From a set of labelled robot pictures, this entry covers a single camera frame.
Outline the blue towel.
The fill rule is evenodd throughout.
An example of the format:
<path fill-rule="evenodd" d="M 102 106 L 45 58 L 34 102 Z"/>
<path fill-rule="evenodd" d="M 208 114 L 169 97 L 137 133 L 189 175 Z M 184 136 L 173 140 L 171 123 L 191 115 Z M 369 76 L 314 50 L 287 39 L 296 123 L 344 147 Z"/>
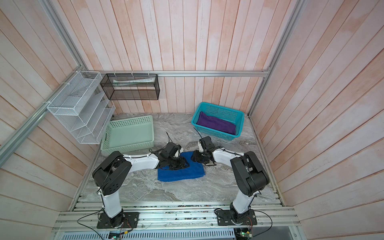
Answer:
<path fill-rule="evenodd" d="M 190 166 L 186 169 L 170 170 L 169 167 L 158 169 L 158 181 L 175 182 L 181 180 L 197 179 L 206 175 L 204 167 L 201 163 L 192 161 L 193 152 L 181 153 L 181 156 L 186 158 Z"/>

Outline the purple towel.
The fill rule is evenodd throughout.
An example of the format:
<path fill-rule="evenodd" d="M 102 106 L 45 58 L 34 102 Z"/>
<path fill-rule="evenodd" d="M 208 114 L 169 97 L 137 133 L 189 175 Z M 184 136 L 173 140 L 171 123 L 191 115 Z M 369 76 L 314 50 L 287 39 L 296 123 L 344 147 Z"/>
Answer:
<path fill-rule="evenodd" d="M 217 130 L 231 135 L 236 135 L 236 125 L 217 117 L 208 116 L 200 112 L 197 125 Z"/>

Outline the teal plastic basket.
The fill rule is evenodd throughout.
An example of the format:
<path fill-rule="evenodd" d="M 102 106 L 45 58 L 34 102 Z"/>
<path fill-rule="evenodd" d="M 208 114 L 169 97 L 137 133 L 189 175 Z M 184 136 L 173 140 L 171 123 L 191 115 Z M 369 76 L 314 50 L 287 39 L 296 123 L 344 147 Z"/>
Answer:
<path fill-rule="evenodd" d="M 241 135 L 244 121 L 241 111 L 203 102 L 191 123 L 201 133 L 231 141 Z"/>

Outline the light green plastic basket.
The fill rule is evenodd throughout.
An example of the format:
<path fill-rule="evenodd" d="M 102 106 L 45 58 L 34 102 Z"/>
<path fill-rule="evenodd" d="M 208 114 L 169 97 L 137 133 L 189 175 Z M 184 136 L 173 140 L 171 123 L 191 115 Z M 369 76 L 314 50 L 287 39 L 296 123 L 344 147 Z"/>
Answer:
<path fill-rule="evenodd" d="M 154 146 L 154 140 L 153 117 L 150 115 L 111 121 L 102 138 L 101 151 L 109 155 L 115 151 L 128 153 L 149 149 Z"/>

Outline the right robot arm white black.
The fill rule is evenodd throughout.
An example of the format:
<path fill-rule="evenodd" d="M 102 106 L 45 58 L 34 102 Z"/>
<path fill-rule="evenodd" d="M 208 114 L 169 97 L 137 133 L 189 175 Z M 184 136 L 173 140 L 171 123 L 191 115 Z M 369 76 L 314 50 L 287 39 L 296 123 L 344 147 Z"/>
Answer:
<path fill-rule="evenodd" d="M 270 183 L 267 171 L 257 155 L 252 151 L 236 153 L 215 146 L 210 137 L 199 139 L 198 147 L 192 156 L 194 162 L 206 166 L 223 164 L 232 168 L 239 191 L 231 203 L 231 211 L 235 215 L 247 213 L 256 195 Z"/>

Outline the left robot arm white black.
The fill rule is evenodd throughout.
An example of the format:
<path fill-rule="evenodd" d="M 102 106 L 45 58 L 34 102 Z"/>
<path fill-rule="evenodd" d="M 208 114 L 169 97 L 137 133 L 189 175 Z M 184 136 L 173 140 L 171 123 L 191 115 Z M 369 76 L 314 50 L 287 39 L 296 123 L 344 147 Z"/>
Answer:
<path fill-rule="evenodd" d="M 174 143 L 145 155 L 124 155 L 119 151 L 111 153 L 92 173 L 92 177 L 102 196 L 104 213 L 110 218 L 122 212 L 119 189 L 129 173 L 147 169 L 171 171 L 186 169 L 190 166 L 181 156 L 183 148 Z"/>

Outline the green circuit board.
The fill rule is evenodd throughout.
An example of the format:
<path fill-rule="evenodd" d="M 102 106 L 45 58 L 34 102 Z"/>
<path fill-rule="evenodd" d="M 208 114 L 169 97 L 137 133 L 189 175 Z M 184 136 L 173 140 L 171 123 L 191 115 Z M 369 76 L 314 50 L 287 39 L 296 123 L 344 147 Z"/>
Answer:
<path fill-rule="evenodd" d="M 253 235 L 250 232 L 235 232 L 237 240 L 250 240 Z"/>

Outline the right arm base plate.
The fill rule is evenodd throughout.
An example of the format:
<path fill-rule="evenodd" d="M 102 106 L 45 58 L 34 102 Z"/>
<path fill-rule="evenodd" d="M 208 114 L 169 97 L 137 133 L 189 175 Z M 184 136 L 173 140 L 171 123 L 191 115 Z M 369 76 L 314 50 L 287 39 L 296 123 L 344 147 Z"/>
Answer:
<path fill-rule="evenodd" d="M 255 212 L 252 209 L 243 214 L 238 214 L 235 210 L 223 209 L 215 209 L 214 213 L 219 226 L 257 225 Z"/>

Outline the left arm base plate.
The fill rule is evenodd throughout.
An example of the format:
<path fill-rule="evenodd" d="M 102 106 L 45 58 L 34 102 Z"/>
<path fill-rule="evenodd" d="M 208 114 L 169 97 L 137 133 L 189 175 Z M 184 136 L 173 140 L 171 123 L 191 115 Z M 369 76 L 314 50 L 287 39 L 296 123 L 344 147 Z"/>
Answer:
<path fill-rule="evenodd" d="M 139 212 L 121 211 L 115 217 L 110 218 L 106 213 L 101 213 L 97 229 L 129 228 L 134 229 L 138 225 Z"/>

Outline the black mesh wall basket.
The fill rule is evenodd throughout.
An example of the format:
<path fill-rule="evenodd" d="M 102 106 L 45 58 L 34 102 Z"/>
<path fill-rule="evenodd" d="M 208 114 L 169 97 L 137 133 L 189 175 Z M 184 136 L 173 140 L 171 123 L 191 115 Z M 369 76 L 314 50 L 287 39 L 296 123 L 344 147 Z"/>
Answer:
<path fill-rule="evenodd" d="M 105 74 L 101 87 L 109 100 L 158 100 L 160 86 L 156 74 Z"/>

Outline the aluminium mounting rail front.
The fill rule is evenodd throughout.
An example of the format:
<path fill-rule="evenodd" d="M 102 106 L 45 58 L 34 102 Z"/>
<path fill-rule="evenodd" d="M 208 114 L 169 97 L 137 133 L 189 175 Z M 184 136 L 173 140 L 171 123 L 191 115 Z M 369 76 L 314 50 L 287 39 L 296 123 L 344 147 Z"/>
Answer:
<path fill-rule="evenodd" d="M 215 209 L 229 209 L 228 202 L 135 202 L 122 203 L 126 213 L 138 212 L 138 230 L 174 230 L 182 228 L 218 228 Z M 80 202 L 72 212 L 59 214 L 53 232 L 81 232 L 96 228 L 101 203 Z M 258 227 L 299 226 L 294 208 L 279 202 L 255 203 Z"/>

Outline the aluminium frame bar back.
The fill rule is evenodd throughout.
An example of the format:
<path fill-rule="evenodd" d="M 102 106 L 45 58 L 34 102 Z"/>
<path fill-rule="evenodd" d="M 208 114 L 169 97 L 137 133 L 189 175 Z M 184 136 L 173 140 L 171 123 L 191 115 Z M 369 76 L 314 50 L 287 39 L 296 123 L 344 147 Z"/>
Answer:
<path fill-rule="evenodd" d="M 104 74 L 155 74 L 158 77 L 266 77 L 268 70 L 239 70 L 239 71 L 99 71 Z"/>

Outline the aluminium frame bar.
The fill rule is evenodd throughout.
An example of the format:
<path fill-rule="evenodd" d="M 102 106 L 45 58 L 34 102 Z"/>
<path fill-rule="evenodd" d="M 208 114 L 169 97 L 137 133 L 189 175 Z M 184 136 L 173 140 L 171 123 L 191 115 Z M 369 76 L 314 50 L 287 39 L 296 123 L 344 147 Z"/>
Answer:
<path fill-rule="evenodd" d="M 99 71 L 104 74 L 155 74 L 158 77 L 266 77 L 268 70 L 239 70 L 239 71 Z"/>
<path fill-rule="evenodd" d="M 29 116 L 23 124 L 14 131 L 1 146 L 1 167 L 9 160 L 12 154 L 20 147 L 20 145 L 28 138 L 32 131 L 48 114 L 48 106 L 56 98 L 58 94 L 69 84 L 71 79 L 81 70 L 84 66 L 80 65 L 74 69 L 67 78 L 59 84 L 57 89 L 41 103 L 41 105 Z"/>

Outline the aluminium frame bar left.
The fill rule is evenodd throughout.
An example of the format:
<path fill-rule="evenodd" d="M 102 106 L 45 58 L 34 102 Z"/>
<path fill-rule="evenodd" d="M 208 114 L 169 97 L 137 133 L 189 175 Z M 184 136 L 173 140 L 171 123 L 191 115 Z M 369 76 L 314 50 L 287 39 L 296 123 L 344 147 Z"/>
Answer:
<path fill-rule="evenodd" d="M 20 147 L 20 145 L 28 138 L 32 131 L 48 114 L 48 106 L 56 98 L 58 94 L 69 84 L 71 79 L 81 70 L 84 66 L 80 65 L 74 69 L 67 78 L 59 84 L 57 89 L 41 103 L 41 105 L 29 116 L 23 124 L 14 131 L 1 146 L 1 167 L 9 160 L 12 154 Z"/>

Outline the aluminium frame post right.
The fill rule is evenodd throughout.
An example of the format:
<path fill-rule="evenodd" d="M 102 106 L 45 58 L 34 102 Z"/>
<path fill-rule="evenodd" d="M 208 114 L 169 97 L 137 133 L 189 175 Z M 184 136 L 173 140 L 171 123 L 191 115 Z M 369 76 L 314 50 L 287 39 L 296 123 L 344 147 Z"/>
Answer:
<path fill-rule="evenodd" d="M 250 83 L 255 84 L 246 108 L 249 117 L 258 104 L 267 85 L 268 78 L 272 75 L 279 59 L 282 56 L 285 44 L 288 42 L 296 21 L 302 13 L 302 8 L 307 1 L 279 1 L 274 16 L 264 39 L 259 58 L 255 67 L 262 67 L 264 75 L 254 77 Z"/>

